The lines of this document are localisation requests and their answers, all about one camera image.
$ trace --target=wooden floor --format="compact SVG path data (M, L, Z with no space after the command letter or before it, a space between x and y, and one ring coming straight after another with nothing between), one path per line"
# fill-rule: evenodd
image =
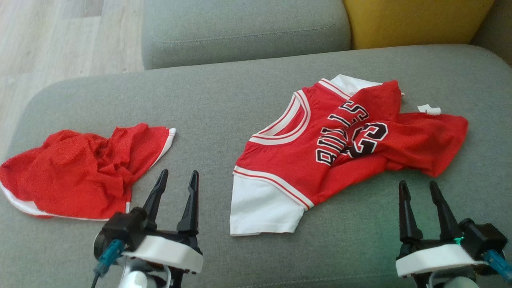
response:
M70 78L142 71L143 0L0 0L0 163L28 101Z

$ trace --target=sofa armrest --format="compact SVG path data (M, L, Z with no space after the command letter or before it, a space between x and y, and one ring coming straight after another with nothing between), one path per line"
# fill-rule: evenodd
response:
M496 0L472 44L493 51L512 66L512 1Z

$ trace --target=sofa cushion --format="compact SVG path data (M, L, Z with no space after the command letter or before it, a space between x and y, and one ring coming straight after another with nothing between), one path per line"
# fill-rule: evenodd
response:
M350 49L341 0L146 0L146 69Z
M430 104L466 117L467 139L437 182L459 221L491 222L512 235L512 70L474 46L356 50L67 80L28 104L8 155L62 129L109 136L116 126L139 122L176 127L171 149L134 185L132 205L142 205L160 171L169 169L157 222L175 229L192 170L199 171L205 262L202 273L184 277L184 288L413 287L396 276L394 265L400 180L409 184L425 237L439 237L431 179L417 171L386 172L345 189L305 212L294 234L229 235L231 172L246 141L282 114L294 91L339 73L397 79L406 94L404 112ZM6 200L0 211L2 287L90 286L101 222L36 219ZM512 254L510 246L506 253ZM99 287L116 287L119 277L113 267ZM501 283L480 278L481 287Z

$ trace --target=green led light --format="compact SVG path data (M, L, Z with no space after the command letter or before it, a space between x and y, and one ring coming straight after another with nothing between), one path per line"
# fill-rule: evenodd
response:
M455 243L457 243L458 245L460 245L460 242L462 242L462 240L464 240L464 236L460 237L460 238L454 238L453 239L455 241Z

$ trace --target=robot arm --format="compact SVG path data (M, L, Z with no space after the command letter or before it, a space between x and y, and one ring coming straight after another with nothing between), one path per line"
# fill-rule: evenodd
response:
M183 274L201 272L203 253L196 237L199 173L192 173L190 195L176 231L157 230L155 221L167 177L163 170L143 208L114 214L96 236L94 255L99 263L92 287L111 264L124 266L119 288L180 288ZM166 276L155 275L158 272Z
M439 239L423 240L411 209L407 183L400 182L402 246L395 262L398 276L413 277L418 288L433 288L436 277L448 280L437 283L436 287L458 287L461 283L464 284L460 287L472 287L467 281L475 283L476 274L500 274L511 284L512 267L503 255L507 238L490 223L477 225L471 219L465 219L458 224L434 181L430 182L430 192L437 207L441 234Z

